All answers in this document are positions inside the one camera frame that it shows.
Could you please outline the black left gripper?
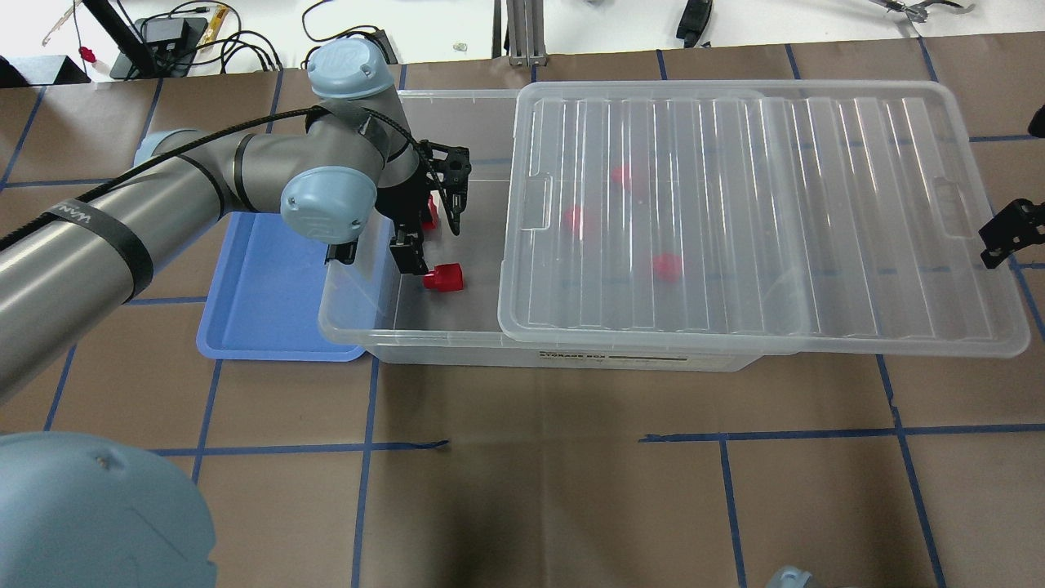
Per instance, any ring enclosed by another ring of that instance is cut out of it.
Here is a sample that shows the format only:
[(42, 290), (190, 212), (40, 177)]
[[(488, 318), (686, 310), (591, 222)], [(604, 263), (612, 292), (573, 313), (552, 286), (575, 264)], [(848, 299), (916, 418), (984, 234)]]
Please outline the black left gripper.
[(400, 184), (378, 189), (377, 211), (394, 224), (389, 253), (402, 275), (423, 276), (429, 265), (423, 256), (421, 213), (434, 191), (443, 202), (447, 224), (459, 237), (460, 221), (467, 208), (468, 179), (473, 171), (466, 146), (435, 144), (429, 140), (411, 144), (417, 156), (415, 171)]

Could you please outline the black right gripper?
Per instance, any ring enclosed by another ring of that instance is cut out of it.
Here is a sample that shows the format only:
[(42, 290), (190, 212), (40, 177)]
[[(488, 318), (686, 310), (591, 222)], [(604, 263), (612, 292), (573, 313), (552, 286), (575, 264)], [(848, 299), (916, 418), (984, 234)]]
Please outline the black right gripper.
[(1044, 204), (1016, 198), (978, 230), (981, 263), (994, 271), (1016, 251), (1044, 243)]

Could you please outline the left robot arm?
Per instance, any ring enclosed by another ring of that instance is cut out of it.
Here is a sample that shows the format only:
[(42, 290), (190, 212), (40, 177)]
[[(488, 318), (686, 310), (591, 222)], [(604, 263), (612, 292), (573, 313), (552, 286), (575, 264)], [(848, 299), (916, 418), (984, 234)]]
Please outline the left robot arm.
[(280, 215), (354, 262), (373, 213), (392, 224), (397, 269), (425, 275), (432, 194), (452, 234), (467, 206), (470, 152), (417, 139), (380, 46), (336, 38), (305, 67), (318, 103), (205, 133), (154, 134), (131, 170), (49, 206), (2, 238), (2, 399), (231, 212)]

